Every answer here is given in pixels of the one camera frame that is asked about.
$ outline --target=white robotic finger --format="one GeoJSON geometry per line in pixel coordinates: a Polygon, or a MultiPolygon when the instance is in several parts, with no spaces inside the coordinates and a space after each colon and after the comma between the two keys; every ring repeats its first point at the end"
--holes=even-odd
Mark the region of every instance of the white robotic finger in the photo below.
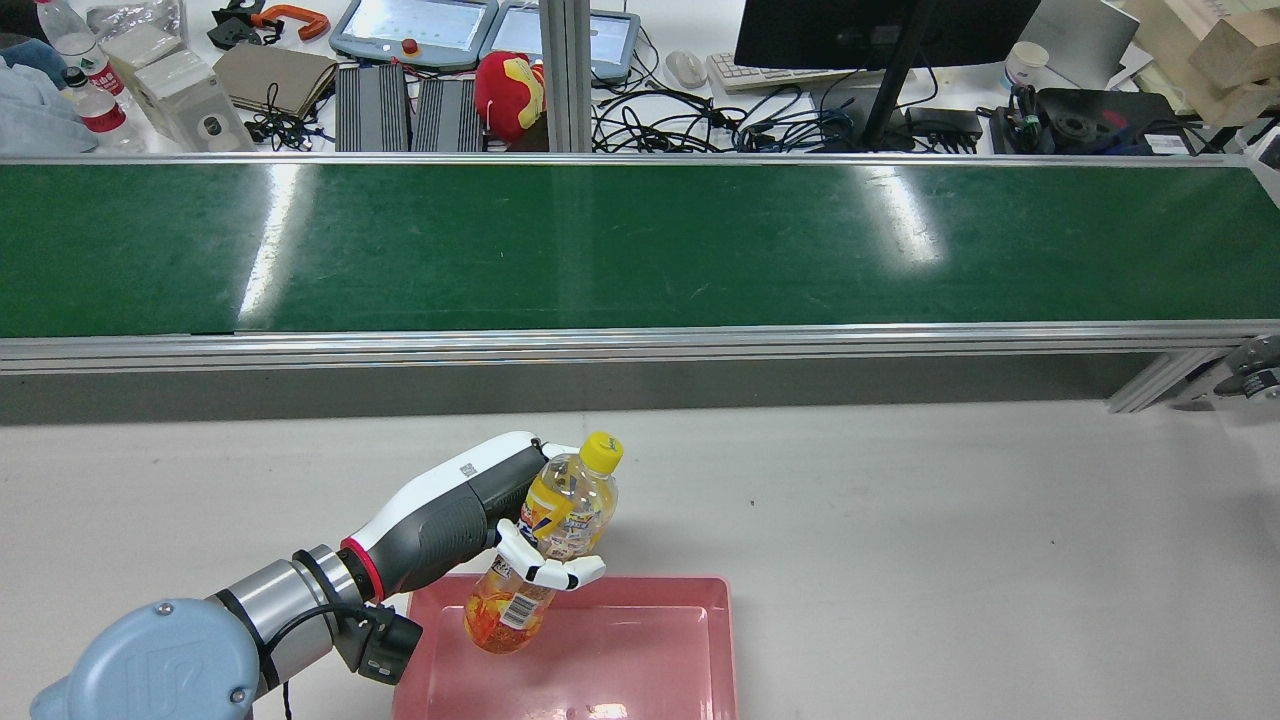
{"type": "Polygon", "coordinates": [[[520,534],[511,520],[498,520],[498,555],[526,582],[553,591],[572,591],[604,577],[604,560],[599,555],[577,557],[568,562],[548,560],[520,534]]]}

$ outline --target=pink tray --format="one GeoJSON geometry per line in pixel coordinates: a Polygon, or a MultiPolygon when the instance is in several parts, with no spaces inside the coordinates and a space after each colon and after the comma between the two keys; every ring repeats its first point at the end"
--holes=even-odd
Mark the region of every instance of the pink tray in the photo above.
{"type": "Polygon", "coordinates": [[[471,644],[462,606],[476,575],[413,593],[422,641],[393,720],[736,720],[728,584],[618,578],[559,593],[529,647],[471,644]]]}

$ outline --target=red bottle label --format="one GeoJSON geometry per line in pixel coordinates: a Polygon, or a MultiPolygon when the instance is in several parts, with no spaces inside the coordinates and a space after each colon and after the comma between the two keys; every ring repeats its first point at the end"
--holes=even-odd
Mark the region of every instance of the red bottle label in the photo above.
{"type": "Polygon", "coordinates": [[[111,95],[119,95],[124,90],[124,83],[120,82],[120,76],[115,74],[111,63],[104,65],[96,74],[88,76],[88,81],[111,95]]]}
{"type": "Polygon", "coordinates": [[[84,127],[93,132],[111,132],[124,124],[124,110],[122,110],[119,105],[113,105],[110,110],[97,115],[96,118],[81,119],[84,120],[84,127]]]}

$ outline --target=stuffed toy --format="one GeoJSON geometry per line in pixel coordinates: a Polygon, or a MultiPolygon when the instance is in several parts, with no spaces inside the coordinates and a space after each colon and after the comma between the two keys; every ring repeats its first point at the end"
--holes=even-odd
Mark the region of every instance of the stuffed toy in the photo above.
{"type": "Polygon", "coordinates": [[[476,68],[475,97],[489,132],[516,142],[547,110],[543,64],[530,65],[522,53],[489,53],[476,68]]]}

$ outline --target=cardboard box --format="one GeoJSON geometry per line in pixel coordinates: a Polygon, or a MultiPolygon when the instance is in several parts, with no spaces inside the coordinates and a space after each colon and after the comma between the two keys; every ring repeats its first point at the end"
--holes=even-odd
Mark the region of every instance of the cardboard box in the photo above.
{"type": "Polygon", "coordinates": [[[1192,1],[1129,0],[1124,9],[1142,23],[1134,40],[1151,53],[1160,69],[1181,90],[1187,102],[1207,124],[1243,126],[1280,102],[1280,81],[1222,87],[1192,67],[1192,53],[1215,26],[1213,18],[1206,17],[1192,1]]]}
{"type": "Polygon", "coordinates": [[[1280,8],[1217,20],[1190,63],[1220,87],[1280,76],[1280,8]]]}

